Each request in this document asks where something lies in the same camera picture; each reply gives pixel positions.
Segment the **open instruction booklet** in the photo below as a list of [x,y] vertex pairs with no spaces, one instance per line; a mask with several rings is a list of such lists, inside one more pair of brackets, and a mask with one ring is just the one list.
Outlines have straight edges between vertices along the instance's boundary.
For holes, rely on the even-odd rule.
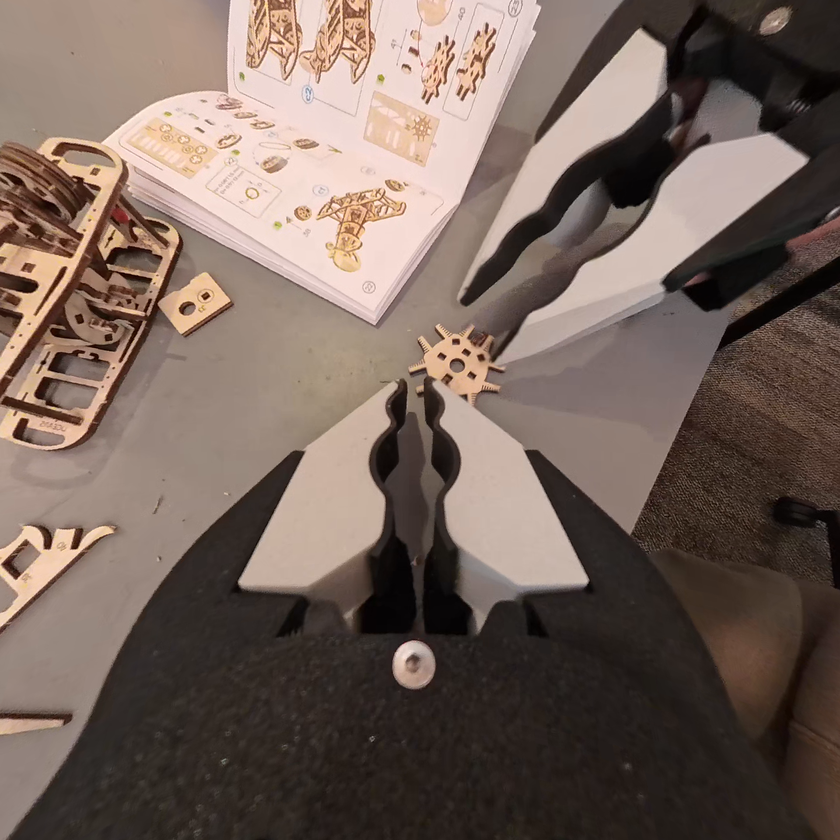
[[133,196],[377,324],[466,192],[538,2],[231,2],[227,89],[104,143]]

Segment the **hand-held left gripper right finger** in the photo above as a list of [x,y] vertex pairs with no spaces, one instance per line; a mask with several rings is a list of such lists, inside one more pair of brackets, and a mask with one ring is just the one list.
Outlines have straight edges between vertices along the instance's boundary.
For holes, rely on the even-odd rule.
[[435,380],[423,383],[443,481],[423,574],[428,634],[480,631],[502,602],[579,592],[590,578],[527,450]]

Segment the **person's beige trouser leg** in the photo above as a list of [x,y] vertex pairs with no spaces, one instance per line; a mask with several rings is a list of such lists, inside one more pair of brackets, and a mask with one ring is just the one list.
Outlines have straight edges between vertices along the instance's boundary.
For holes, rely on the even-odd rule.
[[650,558],[788,801],[818,838],[839,838],[838,589],[677,549]]

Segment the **black chair caster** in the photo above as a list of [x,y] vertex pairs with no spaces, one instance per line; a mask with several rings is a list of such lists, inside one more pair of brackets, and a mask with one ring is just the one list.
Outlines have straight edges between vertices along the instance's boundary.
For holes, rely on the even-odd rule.
[[795,497],[781,497],[772,506],[773,520],[780,524],[801,529],[814,529],[824,525],[826,529],[838,528],[839,512],[822,509],[810,501]]

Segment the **wooden offcut sheet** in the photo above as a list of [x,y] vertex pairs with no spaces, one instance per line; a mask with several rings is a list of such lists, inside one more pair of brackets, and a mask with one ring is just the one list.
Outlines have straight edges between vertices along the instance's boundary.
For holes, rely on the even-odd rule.
[[117,530],[110,524],[88,532],[83,528],[52,532],[36,524],[21,525],[16,539],[1,548],[1,580],[14,594],[1,611],[1,632],[97,543]]

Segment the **wooden biplane model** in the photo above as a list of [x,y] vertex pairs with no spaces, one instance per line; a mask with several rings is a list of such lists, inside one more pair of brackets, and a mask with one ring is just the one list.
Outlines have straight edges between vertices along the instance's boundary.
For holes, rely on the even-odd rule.
[[151,329],[182,252],[128,198],[102,143],[1,151],[2,439],[55,452],[93,435]]

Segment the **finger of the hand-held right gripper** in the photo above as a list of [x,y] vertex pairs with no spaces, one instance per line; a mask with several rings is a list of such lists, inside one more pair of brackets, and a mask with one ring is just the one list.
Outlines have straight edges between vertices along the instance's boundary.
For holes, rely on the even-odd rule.
[[610,201],[603,185],[624,154],[633,154],[637,123],[654,111],[669,126],[667,49],[639,28],[552,123],[525,157],[458,292],[468,306],[543,238],[566,250],[601,224]]
[[663,176],[631,230],[523,320],[497,363],[549,350],[636,305],[660,301],[705,271],[765,249],[772,223],[755,213],[809,161],[774,133],[695,148]]

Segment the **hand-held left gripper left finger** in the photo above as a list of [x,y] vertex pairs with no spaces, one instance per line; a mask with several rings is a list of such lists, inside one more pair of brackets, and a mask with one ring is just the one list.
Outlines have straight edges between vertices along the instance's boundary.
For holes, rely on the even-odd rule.
[[388,382],[302,452],[238,588],[326,602],[364,633],[417,615],[411,561],[386,481],[399,463],[407,386]]

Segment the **grey desk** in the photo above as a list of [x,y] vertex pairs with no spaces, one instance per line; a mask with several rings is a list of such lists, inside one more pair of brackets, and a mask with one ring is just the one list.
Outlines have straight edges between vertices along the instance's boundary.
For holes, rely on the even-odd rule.
[[[2,632],[2,710],[68,711],[2,737],[2,838],[64,762],[156,587],[226,510],[469,322],[455,296],[572,69],[617,2],[541,2],[537,34],[465,201],[377,327],[176,223],[171,284],[234,306],[184,338],[156,316],[99,429],[43,454],[2,442],[2,545],[37,524],[117,527]],[[227,88],[228,2],[2,3],[2,140],[103,140],[178,92]],[[632,529],[728,319],[682,298],[512,363],[478,408]]]

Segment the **small square wooden piece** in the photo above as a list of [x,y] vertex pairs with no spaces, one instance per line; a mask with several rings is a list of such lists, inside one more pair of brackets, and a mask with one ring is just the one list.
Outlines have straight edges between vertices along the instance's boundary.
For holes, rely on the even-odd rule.
[[195,276],[183,288],[168,293],[158,303],[159,311],[183,337],[233,306],[234,302],[207,272]]

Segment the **thin wooden offcut strip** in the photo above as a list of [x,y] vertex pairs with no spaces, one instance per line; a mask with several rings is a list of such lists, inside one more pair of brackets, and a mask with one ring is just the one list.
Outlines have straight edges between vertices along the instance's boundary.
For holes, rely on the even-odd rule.
[[27,732],[60,729],[65,727],[71,720],[72,715],[70,713],[2,712],[1,736],[9,737]]

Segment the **small wooden gear piece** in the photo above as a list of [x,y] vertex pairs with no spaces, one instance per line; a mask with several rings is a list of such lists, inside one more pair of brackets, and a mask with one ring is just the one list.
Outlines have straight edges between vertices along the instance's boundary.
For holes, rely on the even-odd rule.
[[452,332],[437,324],[435,332],[439,340],[434,344],[422,335],[417,338],[423,358],[408,367],[410,375],[430,377],[446,385],[472,406],[482,393],[499,393],[501,386],[487,379],[491,372],[503,373],[506,370],[491,357],[495,341],[492,335],[477,332],[473,325],[460,332]]

